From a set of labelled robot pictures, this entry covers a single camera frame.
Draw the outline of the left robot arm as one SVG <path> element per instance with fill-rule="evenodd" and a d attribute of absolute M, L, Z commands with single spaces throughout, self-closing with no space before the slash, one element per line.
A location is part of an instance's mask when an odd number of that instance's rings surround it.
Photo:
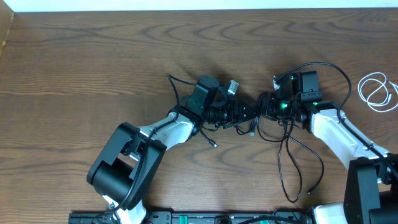
<path fill-rule="evenodd" d="M 167 116 L 151 125 L 120 124 L 88 171 L 86 180 L 109 203 L 92 223 L 142 223 L 142 199 L 167 150 L 203 132 L 205 123 L 230 128 L 256 117 L 255 107 L 234 95 L 238 83 L 201 76 L 191 95 L 177 96 Z"/>

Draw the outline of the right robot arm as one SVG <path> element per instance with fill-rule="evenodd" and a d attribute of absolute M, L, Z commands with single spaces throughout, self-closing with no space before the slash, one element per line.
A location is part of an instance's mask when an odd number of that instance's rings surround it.
<path fill-rule="evenodd" d="M 321 139 L 348 171 L 344 200 L 312 209 L 314 223 L 397 223 L 397 155 L 373 143 L 341 107 L 323 100 L 315 71 L 274 77 L 262 116 L 302 125 Z"/>

